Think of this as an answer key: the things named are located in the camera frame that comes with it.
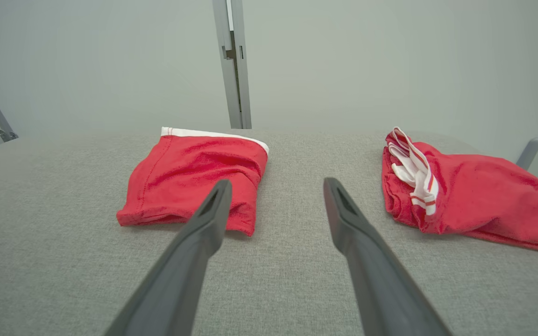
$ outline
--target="gray fabric surface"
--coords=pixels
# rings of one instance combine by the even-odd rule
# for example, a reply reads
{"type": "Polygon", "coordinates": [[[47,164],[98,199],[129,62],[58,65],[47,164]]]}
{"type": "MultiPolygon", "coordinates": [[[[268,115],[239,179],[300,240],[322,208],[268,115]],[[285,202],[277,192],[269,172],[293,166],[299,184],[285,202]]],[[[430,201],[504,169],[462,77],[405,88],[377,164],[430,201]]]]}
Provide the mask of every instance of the gray fabric surface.
{"type": "MultiPolygon", "coordinates": [[[[270,134],[252,238],[211,259],[194,335],[360,335],[322,182],[338,178],[457,336],[538,335],[538,252],[427,236],[385,212],[385,134],[270,134]]],[[[474,150],[410,134],[444,153],[474,150]]],[[[130,173],[156,134],[0,145],[0,336],[101,335],[180,225],[120,227],[130,173]]]]}

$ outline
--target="red fabric with white trim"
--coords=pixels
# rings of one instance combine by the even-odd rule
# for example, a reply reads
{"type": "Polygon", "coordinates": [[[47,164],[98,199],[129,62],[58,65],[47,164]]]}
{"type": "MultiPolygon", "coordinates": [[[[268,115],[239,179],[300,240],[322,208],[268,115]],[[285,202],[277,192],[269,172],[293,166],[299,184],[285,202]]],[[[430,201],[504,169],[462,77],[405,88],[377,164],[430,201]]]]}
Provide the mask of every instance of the red fabric with white trim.
{"type": "Polygon", "coordinates": [[[164,127],[158,144],[130,175],[118,223],[186,223],[215,183],[229,179],[227,230],[252,236],[268,150],[265,143],[237,135],[164,127]]]}
{"type": "Polygon", "coordinates": [[[386,137],[382,186],[398,222],[538,250],[538,178],[484,155],[444,155],[399,128],[386,137]]]}

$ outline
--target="red cloth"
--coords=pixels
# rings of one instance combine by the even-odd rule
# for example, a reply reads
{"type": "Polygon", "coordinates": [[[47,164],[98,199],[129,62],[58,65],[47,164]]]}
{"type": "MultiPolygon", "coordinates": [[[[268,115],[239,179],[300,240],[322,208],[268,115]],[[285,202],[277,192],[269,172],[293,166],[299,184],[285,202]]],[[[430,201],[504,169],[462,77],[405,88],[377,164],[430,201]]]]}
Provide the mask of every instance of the red cloth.
{"type": "Polygon", "coordinates": [[[229,179],[233,191],[227,230],[252,236],[256,190],[268,152],[265,143],[242,136],[164,127],[158,144],[130,175],[118,222],[186,223],[215,183],[229,179]]]}
{"type": "Polygon", "coordinates": [[[538,178],[504,159],[444,155],[394,128],[383,150],[387,212],[422,232],[538,250],[538,178]]]}

